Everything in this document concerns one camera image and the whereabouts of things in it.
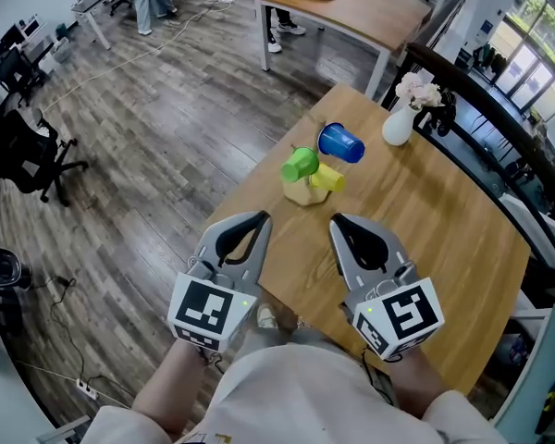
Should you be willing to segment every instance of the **wooden table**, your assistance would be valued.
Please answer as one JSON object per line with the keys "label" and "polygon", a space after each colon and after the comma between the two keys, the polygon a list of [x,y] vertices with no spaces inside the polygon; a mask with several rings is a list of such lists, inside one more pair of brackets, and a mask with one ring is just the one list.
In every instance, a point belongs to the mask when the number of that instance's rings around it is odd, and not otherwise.
{"label": "wooden table", "polygon": [[[271,150],[209,220],[265,209],[273,219],[261,285],[312,326],[359,355],[365,346],[339,304],[347,288],[328,239],[336,212],[382,222],[401,239],[422,277],[431,277],[446,325],[424,350],[448,383],[468,392],[508,321],[528,261],[524,239],[448,158],[414,133],[402,147],[384,143],[389,115],[338,84]],[[325,161],[346,176],[344,192],[300,207],[283,195],[279,168],[291,146],[315,142],[314,119],[338,121],[362,139],[364,159]]]}
{"label": "wooden table", "polygon": [[265,7],[273,6],[318,21],[378,51],[365,94],[373,99],[390,58],[418,30],[430,8],[416,0],[254,0],[261,67],[269,70]]}

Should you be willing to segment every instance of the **plastic cup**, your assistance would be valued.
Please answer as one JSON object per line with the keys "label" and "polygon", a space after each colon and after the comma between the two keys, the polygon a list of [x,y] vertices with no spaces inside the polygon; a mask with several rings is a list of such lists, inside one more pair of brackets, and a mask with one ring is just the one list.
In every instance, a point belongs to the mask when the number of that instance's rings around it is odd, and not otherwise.
{"label": "plastic cup", "polygon": [[281,166],[281,177],[287,182],[310,176],[318,169],[318,154],[312,148],[296,148],[288,161]]}
{"label": "plastic cup", "polygon": [[335,169],[321,163],[318,170],[310,177],[311,186],[327,191],[341,192],[345,188],[345,177]]}
{"label": "plastic cup", "polygon": [[318,135],[318,149],[346,163],[357,163],[364,156],[365,146],[340,123],[329,123]]}

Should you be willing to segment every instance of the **wooden floor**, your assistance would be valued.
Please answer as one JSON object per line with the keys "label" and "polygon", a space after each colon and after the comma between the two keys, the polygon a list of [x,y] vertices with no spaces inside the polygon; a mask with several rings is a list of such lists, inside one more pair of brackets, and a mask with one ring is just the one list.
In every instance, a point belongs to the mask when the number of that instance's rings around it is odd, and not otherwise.
{"label": "wooden floor", "polygon": [[[137,33],[133,9],[97,16],[110,51],[93,41],[90,28],[76,28],[73,56],[31,105],[45,109],[83,80],[156,48],[177,34],[180,21],[206,8],[206,0],[175,2],[180,17],[155,22],[147,38]],[[55,314],[81,350],[84,379],[105,375],[131,395],[138,392],[173,341],[165,322],[171,289],[206,218],[335,82],[364,90],[376,53],[311,21],[298,22],[308,33],[282,36],[283,53],[263,72],[252,4],[237,0],[194,21],[163,50],[87,83],[46,111],[62,138],[79,139],[69,160],[91,164],[66,176],[69,208],[55,192],[45,204],[39,193],[23,195],[1,182],[0,246],[31,265],[38,284],[53,275],[78,281]],[[389,69],[379,91],[391,80]],[[61,294],[51,282],[20,295],[25,330],[11,351],[24,363],[76,378],[80,357],[49,317]],[[26,372],[59,424],[110,403],[85,399],[60,377]],[[218,379],[209,370],[194,423]],[[131,403],[132,396],[106,380],[92,385]]]}

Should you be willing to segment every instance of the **white vase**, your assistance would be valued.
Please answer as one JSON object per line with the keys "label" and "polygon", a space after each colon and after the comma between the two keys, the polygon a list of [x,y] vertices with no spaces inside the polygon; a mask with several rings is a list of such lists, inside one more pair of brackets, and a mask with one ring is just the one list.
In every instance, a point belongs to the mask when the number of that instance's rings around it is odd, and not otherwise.
{"label": "white vase", "polygon": [[401,146],[411,137],[413,131],[413,119],[419,114],[419,110],[405,105],[401,110],[392,114],[382,125],[382,138],[393,146]]}

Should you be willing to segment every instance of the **white sleeve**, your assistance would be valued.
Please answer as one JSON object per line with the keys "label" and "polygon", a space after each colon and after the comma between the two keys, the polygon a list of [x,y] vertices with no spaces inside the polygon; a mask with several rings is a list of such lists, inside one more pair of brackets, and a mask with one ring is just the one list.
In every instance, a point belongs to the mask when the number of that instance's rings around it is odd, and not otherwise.
{"label": "white sleeve", "polygon": [[152,419],[132,410],[104,406],[96,414],[81,444],[172,444]]}
{"label": "white sleeve", "polygon": [[458,391],[447,391],[438,396],[422,418],[447,441],[462,444],[507,444],[501,434]]}

